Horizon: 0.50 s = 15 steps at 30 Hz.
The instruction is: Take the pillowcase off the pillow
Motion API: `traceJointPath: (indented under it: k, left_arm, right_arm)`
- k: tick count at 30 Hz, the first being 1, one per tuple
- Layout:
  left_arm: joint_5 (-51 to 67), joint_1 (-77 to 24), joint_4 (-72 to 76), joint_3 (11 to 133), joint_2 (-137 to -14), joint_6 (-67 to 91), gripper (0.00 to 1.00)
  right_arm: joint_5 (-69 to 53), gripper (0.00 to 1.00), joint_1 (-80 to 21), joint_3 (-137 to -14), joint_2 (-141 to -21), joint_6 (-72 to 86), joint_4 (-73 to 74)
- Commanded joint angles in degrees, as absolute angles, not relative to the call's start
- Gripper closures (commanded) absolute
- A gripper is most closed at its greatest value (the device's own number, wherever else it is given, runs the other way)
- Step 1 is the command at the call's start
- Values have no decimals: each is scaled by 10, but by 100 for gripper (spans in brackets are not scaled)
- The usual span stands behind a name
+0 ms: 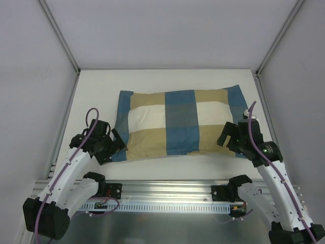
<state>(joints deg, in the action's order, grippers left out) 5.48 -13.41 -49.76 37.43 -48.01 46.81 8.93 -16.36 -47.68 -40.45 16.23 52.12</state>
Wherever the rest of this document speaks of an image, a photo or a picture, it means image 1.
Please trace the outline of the blue tan white checked pillowcase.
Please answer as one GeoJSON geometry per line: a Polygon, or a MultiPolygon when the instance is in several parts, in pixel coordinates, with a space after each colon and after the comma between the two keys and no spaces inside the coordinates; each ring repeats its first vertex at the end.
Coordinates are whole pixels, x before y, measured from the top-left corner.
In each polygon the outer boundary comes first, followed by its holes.
{"type": "Polygon", "coordinates": [[[112,160],[210,153],[240,158],[241,154],[218,146],[216,141],[224,125],[236,124],[246,109],[239,85],[153,94],[122,90],[115,129],[126,149],[112,156],[112,160]]]}

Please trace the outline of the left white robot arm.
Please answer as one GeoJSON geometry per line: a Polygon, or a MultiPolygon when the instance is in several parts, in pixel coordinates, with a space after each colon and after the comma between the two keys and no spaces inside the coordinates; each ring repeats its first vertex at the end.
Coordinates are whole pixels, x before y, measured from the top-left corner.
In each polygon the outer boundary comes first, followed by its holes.
{"type": "Polygon", "coordinates": [[[93,119],[89,128],[71,139],[64,162],[41,193],[25,200],[22,208],[27,231],[60,240],[86,201],[114,200],[112,209],[116,210],[122,193],[120,183],[108,183],[104,175],[95,172],[87,172],[76,187],[74,183],[91,160],[99,165],[110,163],[124,148],[122,138],[108,122],[93,119]]]}

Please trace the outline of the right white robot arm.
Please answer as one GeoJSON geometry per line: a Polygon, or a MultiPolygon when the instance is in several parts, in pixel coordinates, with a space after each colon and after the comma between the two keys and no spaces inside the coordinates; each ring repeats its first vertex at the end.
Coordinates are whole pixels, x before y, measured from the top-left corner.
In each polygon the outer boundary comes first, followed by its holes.
{"type": "Polygon", "coordinates": [[[214,200],[244,201],[250,205],[269,227],[271,243],[317,243],[324,238],[324,227],[314,223],[299,201],[277,144],[264,141],[256,119],[225,123],[217,145],[225,145],[253,163],[273,202],[269,202],[245,174],[230,178],[226,186],[212,187],[214,200]]]}

